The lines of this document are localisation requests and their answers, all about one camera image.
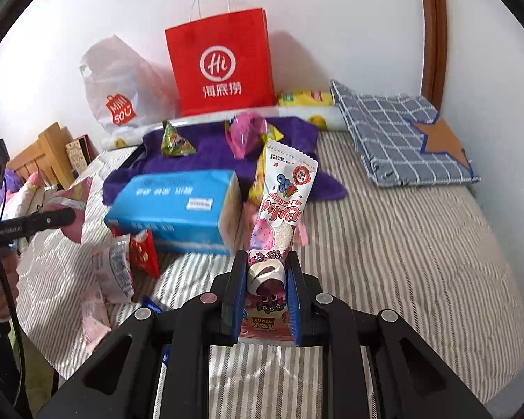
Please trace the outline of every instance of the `white plastic bag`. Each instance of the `white plastic bag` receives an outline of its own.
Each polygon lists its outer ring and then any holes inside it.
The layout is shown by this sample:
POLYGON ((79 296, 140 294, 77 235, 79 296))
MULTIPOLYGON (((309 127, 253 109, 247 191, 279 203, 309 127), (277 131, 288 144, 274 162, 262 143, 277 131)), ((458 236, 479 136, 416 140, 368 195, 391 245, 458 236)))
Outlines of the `white plastic bag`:
POLYGON ((176 114, 176 103, 151 65, 117 36, 99 41, 81 58, 85 96, 111 135, 104 149, 139 145, 155 125, 176 114))

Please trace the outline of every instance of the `tissue pack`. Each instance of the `tissue pack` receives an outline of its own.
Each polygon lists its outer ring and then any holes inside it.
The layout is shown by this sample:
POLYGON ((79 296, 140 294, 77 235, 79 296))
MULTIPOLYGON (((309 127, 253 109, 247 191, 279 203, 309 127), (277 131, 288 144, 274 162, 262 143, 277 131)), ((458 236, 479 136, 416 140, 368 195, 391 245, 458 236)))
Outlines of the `tissue pack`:
POLYGON ((123 233, 150 229, 160 251, 232 255, 241 209, 232 170, 161 173, 132 178, 104 221, 123 233))

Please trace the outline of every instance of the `star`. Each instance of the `star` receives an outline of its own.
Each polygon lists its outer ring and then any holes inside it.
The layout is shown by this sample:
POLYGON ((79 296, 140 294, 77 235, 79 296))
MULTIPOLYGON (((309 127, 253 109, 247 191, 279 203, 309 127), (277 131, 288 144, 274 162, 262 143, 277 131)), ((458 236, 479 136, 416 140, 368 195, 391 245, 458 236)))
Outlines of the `star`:
POLYGON ((422 153, 448 154, 470 172, 472 171, 464 148, 462 148, 457 136, 454 135, 450 126, 443 118, 437 115, 431 123, 418 123, 415 121, 410 121, 410 123, 424 135, 423 145, 421 145, 422 153))

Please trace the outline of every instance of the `black cable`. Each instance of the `black cable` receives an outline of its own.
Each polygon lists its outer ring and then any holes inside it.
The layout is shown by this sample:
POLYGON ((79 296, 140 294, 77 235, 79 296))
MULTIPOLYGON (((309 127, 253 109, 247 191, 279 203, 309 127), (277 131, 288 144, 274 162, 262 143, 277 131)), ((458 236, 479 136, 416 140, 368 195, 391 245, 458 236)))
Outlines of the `black cable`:
POLYGON ((2 218, 4 216, 4 210, 6 209, 6 178, 4 177, 4 180, 2 181, 2 184, 4 185, 4 201, 2 202, 2 213, 0 215, 0 221, 2 221, 2 218))
POLYGON ((20 355, 20 380, 18 382, 18 388, 17 388, 17 392, 15 393, 15 399, 13 403, 13 406, 15 407, 18 399, 20 398, 21 389, 25 385, 25 353, 23 351, 23 341, 22 341, 20 320, 18 319, 17 311, 15 310, 15 301, 12 296, 12 289, 10 288, 10 284, 8 282, 8 276, 6 274, 6 270, 4 269, 4 266, 2 265, 1 259, 0 259, 0 283, 2 284, 2 289, 4 291, 4 294, 6 295, 6 302, 10 310, 10 316, 12 318, 12 324, 14 326, 15 339, 17 340, 17 344, 18 344, 18 353, 20 355))

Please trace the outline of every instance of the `white wall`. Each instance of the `white wall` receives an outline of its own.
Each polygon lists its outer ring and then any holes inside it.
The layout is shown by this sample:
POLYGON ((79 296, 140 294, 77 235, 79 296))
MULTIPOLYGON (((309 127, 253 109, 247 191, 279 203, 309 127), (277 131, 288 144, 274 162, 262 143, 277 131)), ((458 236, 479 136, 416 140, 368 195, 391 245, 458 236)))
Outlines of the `white wall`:
POLYGON ((447 0, 441 114, 482 182, 476 199, 524 298, 524 29, 500 0, 447 0))
MULTIPOLYGON (((164 71, 163 30, 188 21, 192 0, 35 0, 0 44, 0 137, 17 154, 51 122, 73 136, 102 128, 85 100, 82 54, 119 35, 164 71)), ((202 0, 206 14, 225 0, 202 0)), ((422 0, 236 0, 262 6, 276 91, 326 88, 331 77, 372 93, 417 93, 423 63, 422 0)))

